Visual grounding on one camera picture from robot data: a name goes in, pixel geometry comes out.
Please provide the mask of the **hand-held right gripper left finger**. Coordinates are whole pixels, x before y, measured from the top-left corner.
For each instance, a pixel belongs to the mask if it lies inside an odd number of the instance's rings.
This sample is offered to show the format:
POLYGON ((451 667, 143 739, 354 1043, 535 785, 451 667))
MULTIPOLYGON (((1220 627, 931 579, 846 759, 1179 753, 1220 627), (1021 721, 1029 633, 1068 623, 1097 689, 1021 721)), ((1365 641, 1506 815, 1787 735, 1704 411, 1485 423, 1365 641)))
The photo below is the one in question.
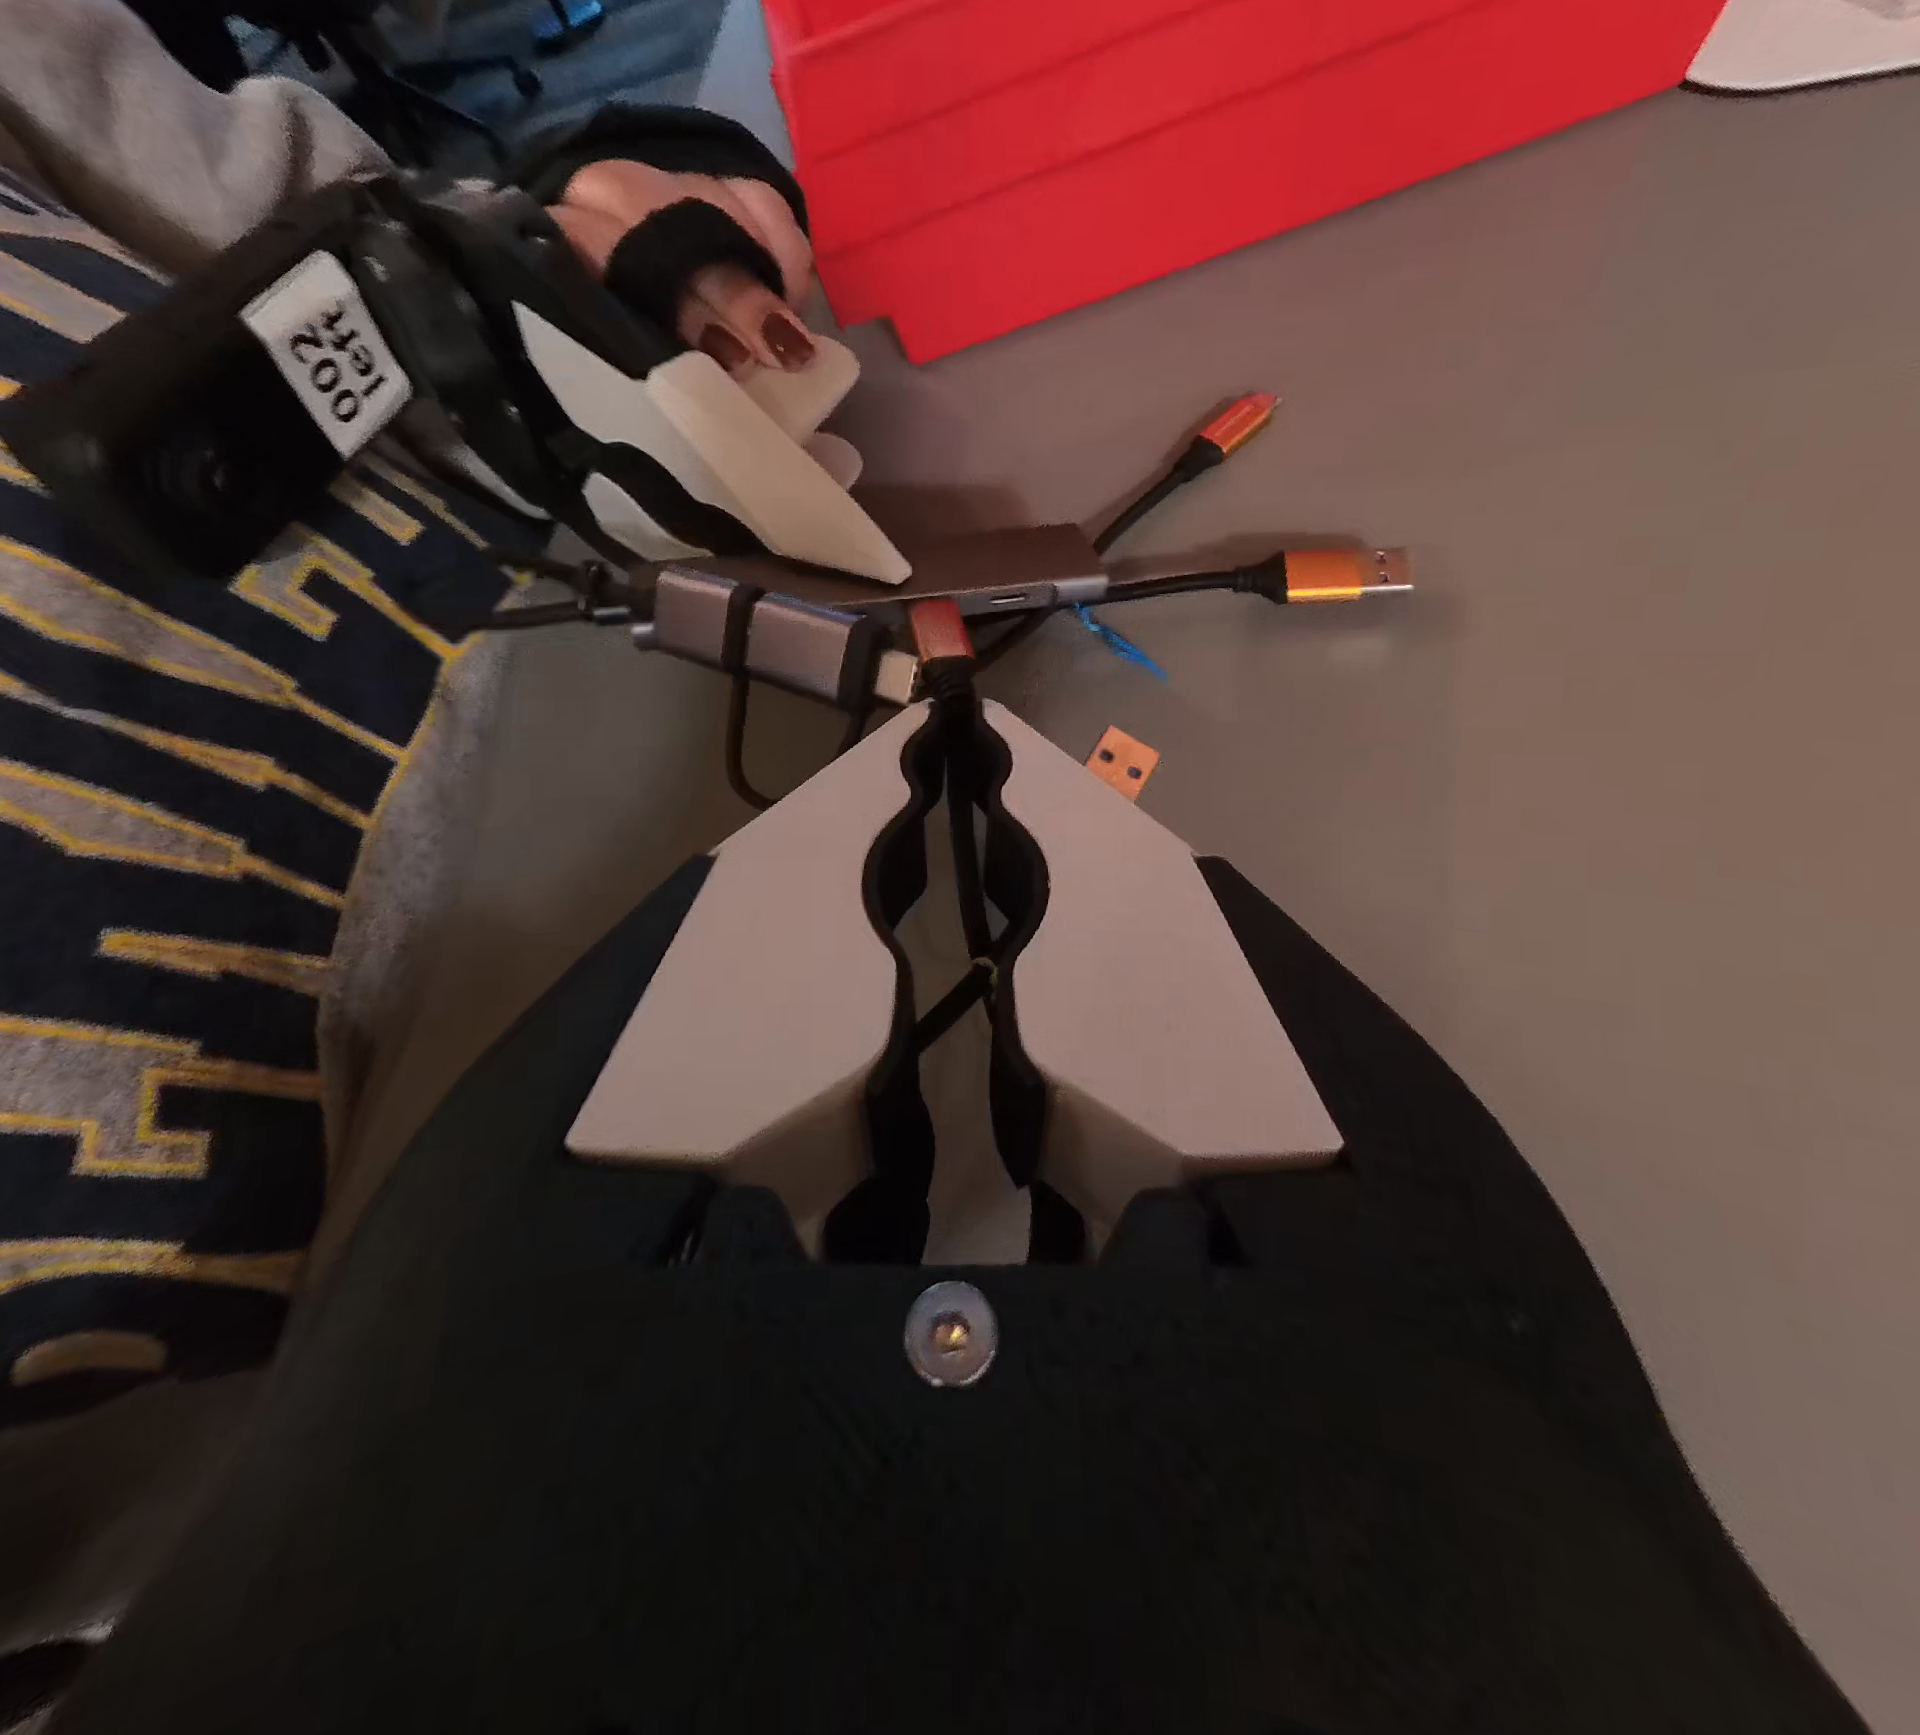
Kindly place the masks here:
POLYGON ((934 1129, 899 929, 928 891, 931 719, 903 707, 712 851, 572 1157, 765 1187, 831 1261, 924 1255, 934 1129))

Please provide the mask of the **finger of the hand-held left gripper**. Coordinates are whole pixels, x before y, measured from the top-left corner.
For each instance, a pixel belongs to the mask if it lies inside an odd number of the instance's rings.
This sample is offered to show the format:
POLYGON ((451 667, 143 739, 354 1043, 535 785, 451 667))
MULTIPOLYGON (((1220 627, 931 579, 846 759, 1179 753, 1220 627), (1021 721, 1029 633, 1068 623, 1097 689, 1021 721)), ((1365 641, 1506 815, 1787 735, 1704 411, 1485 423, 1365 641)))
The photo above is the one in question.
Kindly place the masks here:
POLYGON ((895 587, 909 561, 804 443, 714 357, 683 351, 631 375, 522 303, 519 347, 566 423, 631 451, 696 507, 780 559, 895 587))
POLYGON ((694 459, 683 477, 628 443, 578 443, 580 499, 611 543, 645 561, 769 557, 733 493, 694 459))

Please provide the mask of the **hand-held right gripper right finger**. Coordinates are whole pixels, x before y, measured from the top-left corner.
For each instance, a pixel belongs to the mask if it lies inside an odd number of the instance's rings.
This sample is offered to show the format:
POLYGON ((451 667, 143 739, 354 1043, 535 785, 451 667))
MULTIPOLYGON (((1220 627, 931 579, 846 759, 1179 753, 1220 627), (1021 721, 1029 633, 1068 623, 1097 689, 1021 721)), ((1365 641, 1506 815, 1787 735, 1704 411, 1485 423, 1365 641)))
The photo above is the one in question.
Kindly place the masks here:
POLYGON ((1194 849, 995 699, 999 789, 1045 903, 1012 967, 1043 1091, 1038 1177, 1101 1247, 1146 1191, 1343 1151, 1194 849))

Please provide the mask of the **grey usb hub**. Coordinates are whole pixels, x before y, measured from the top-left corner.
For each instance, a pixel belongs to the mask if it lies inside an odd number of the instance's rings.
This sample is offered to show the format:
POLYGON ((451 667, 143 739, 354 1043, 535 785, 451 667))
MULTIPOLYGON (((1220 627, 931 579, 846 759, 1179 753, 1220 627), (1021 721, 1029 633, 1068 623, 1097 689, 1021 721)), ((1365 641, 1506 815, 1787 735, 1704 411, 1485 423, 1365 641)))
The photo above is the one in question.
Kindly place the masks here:
POLYGON ((899 583, 774 553, 698 555, 658 569, 743 581, 764 593, 841 609, 887 611, 945 597, 969 619, 1099 601, 1111 579, 1106 559, 1075 523, 909 539, 903 553, 907 573, 899 583))

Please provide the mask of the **red plastic bin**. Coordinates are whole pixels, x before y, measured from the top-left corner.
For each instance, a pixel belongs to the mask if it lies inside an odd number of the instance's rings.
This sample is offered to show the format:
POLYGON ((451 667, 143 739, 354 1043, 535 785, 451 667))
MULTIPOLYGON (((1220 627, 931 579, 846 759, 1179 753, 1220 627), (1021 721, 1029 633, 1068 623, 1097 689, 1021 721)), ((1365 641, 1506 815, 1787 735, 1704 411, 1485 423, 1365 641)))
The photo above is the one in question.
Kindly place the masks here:
POLYGON ((915 363, 1678 85, 1727 0, 759 0, 831 317, 915 363))

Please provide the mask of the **person's left forearm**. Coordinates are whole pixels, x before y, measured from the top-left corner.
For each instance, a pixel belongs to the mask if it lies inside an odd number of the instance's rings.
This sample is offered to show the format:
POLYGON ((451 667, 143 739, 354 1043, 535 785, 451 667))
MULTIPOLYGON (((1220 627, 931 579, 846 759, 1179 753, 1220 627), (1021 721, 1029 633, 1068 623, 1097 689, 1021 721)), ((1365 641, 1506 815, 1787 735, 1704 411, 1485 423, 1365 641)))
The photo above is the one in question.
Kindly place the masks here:
POLYGON ((1 163, 164 273, 332 183, 396 169, 290 77, 206 85, 120 0, 1 0, 1 163))

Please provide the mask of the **person's left hand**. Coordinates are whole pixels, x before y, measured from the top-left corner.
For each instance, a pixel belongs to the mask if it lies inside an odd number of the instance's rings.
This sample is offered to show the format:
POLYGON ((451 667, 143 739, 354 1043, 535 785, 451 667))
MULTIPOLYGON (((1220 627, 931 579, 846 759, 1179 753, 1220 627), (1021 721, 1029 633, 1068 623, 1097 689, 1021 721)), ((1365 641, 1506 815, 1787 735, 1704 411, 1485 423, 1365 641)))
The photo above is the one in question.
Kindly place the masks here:
POLYGON ((804 191, 742 123, 611 103, 544 141, 514 181, 587 275, 664 337, 732 377, 813 363, 804 191))

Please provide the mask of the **blue twist tie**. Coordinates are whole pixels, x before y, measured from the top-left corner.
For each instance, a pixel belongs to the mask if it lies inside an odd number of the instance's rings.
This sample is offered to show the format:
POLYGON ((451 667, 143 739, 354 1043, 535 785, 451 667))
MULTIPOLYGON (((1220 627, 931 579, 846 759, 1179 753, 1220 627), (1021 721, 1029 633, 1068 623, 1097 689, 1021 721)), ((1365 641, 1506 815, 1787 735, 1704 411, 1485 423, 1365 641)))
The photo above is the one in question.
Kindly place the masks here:
POLYGON ((1124 635, 1122 631, 1111 627, 1107 621, 1104 621, 1099 615, 1096 615, 1089 605, 1075 601, 1070 605, 1068 613, 1070 617, 1075 619, 1077 627, 1087 637, 1091 637, 1093 643, 1097 643, 1111 657, 1115 657, 1115 661, 1126 663, 1132 669, 1138 669, 1140 673, 1146 673, 1160 685, 1163 685, 1169 679, 1169 673, 1161 661, 1158 661, 1138 641, 1124 635))

